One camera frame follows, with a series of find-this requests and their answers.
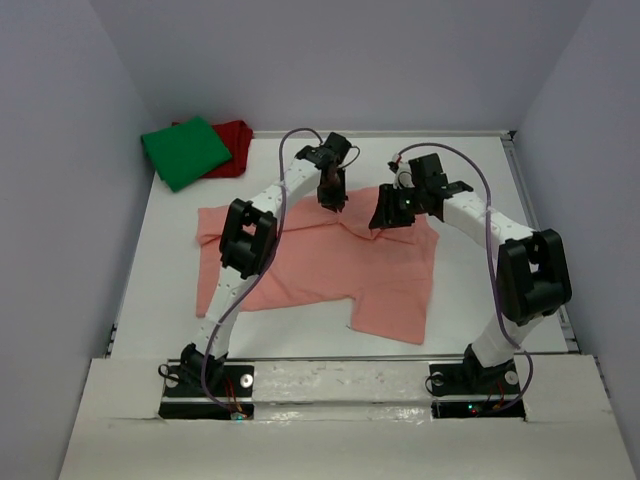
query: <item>screw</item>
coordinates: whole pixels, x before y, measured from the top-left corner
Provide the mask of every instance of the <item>screw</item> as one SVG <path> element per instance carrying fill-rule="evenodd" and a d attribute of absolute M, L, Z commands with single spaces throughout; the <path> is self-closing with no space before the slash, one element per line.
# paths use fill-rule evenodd
<path fill-rule="evenodd" d="M 240 386 L 242 388 L 249 388 L 251 385 L 253 385 L 253 376 L 249 375 L 248 373 L 245 373 L 244 375 L 242 375 L 240 377 Z"/>
<path fill-rule="evenodd" d="M 504 381 L 509 385 L 517 385 L 518 384 L 518 374 L 513 370 L 509 370 L 504 374 Z"/>

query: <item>shirt sleeve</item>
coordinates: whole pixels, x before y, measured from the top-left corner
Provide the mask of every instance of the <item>shirt sleeve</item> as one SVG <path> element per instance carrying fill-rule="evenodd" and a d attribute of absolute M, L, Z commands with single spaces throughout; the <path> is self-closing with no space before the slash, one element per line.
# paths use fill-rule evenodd
<path fill-rule="evenodd" d="M 431 280 L 425 278 L 376 284 L 358 290 L 351 328 L 421 345 L 431 288 Z"/>

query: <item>pink t-shirt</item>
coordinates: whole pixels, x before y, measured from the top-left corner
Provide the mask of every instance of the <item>pink t-shirt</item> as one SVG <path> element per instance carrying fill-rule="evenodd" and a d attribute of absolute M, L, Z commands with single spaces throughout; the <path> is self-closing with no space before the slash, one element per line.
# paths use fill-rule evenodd
<path fill-rule="evenodd" d="M 422 215 L 411 227 L 369 230 L 378 189 L 348 195 L 341 213 L 322 208 L 315 197 L 305 197 L 291 209 L 276 259 L 246 298 L 243 310 L 352 298 L 353 330 L 421 344 L 438 234 Z M 218 283 L 227 209 L 198 211 L 198 317 L 206 314 Z"/>

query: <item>folded cloth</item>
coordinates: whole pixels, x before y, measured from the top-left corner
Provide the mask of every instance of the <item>folded cloth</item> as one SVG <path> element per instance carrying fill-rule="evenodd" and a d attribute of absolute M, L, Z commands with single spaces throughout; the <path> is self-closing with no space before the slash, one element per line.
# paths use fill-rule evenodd
<path fill-rule="evenodd" d="M 231 159 L 220 136 L 200 117 L 142 135 L 142 144 L 158 175 L 174 192 Z"/>
<path fill-rule="evenodd" d="M 278 254 L 243 310 L 353 298 L 353 330 L 403 342 L 424 341 L 438 234 L 424 216 L 407 228 L 369 230 L 378 188 L 349 192 L 341 213 L 305 197 L 287 214 Z M 220 274 L 227 207 L 201 208 L 196 315 L 203 317 Z"/>
<path fill-rule="evenodd" d="M 205 178 L 239 177 L 247 169 L 249 145 L 253 138 L 253 130 L 242 120 L 211 125 L 231 153 L 231 161 L 223 163 L 203 175 Z"/>

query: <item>green cloth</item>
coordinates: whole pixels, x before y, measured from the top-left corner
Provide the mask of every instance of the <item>green cloth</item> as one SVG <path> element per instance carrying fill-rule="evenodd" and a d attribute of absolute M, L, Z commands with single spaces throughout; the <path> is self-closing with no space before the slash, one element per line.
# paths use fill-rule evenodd
<path fill-rule="evenodd" d="M 158 175 L 174 192 L 231 160 L 218 134 L 200 117 L 142 135 L 142 144 Z"/>

